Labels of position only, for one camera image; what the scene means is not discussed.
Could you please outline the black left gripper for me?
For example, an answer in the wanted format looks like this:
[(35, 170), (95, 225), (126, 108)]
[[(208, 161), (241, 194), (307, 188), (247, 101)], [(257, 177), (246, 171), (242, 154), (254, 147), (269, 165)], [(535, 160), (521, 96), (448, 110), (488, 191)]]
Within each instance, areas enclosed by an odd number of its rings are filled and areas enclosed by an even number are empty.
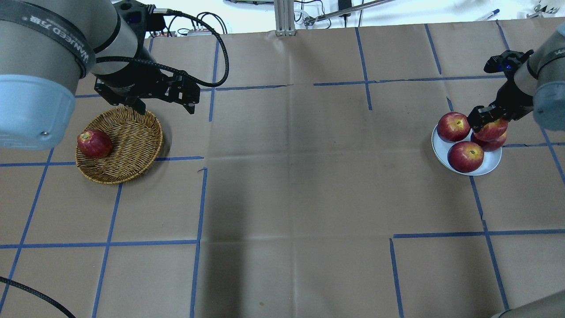
[(189, 114), (195, 113), (200, 102), (200, 87), (186, 75), (166, 75), (143, 44), (101, 45), (94, 49), (95, 58), (125, 57), (126, 61), (103, 61), (94, 66), (94, 90), (109, 104), (131, 106), (144, 116), (147, 106), (144, 98), (156, 98), (184, 106)]

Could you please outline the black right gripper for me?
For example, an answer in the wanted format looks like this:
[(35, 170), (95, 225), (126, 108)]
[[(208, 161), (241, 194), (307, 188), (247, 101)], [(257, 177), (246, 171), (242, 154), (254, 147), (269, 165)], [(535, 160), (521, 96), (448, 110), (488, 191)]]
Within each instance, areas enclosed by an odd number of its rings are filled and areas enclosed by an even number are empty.
[(487, 74), (503, 72), (506, 82), (497, 91), (496, 99), (488, 106), (475, 106), (467, 117), (470, 127), (478, 133), (488, 123), (499, 119), (519, 120), (533, 109), (533, 97), (524, 93), (515, 82), (517, 71), (527, 64), (534, 50), (516, 52), (506, 50), (498, 56), (491, 56), (483, 70)]

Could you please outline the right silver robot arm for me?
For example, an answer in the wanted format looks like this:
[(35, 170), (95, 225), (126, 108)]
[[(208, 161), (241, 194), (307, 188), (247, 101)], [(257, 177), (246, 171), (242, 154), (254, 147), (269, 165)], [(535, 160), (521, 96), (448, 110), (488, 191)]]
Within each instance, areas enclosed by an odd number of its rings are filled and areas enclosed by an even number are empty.
[(565, 129), (565, 24), (559, 24), (536, 51), (506, 50), (490, 57), (483, 70), (502, 72), (506, 82), (492, 103), (476, 106), (468, 115), (475, 132), (498, 119), (517, 121), (529, 113), (543, 129)]

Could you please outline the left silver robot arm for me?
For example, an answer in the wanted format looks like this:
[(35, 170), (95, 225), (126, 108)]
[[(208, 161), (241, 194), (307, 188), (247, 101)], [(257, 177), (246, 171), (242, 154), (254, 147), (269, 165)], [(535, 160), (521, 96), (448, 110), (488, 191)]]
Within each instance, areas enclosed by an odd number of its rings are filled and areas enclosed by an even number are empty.
[(89, 74), (112, 105), (143, 114), (143, 99), (157, 98), (194, 113), (199, 85), (164, 75), (143, 44), (147, 31), (163, 30), (167, 10), (137, 0), (3, 0), (0, 8), (1, 147), (58, 145)]

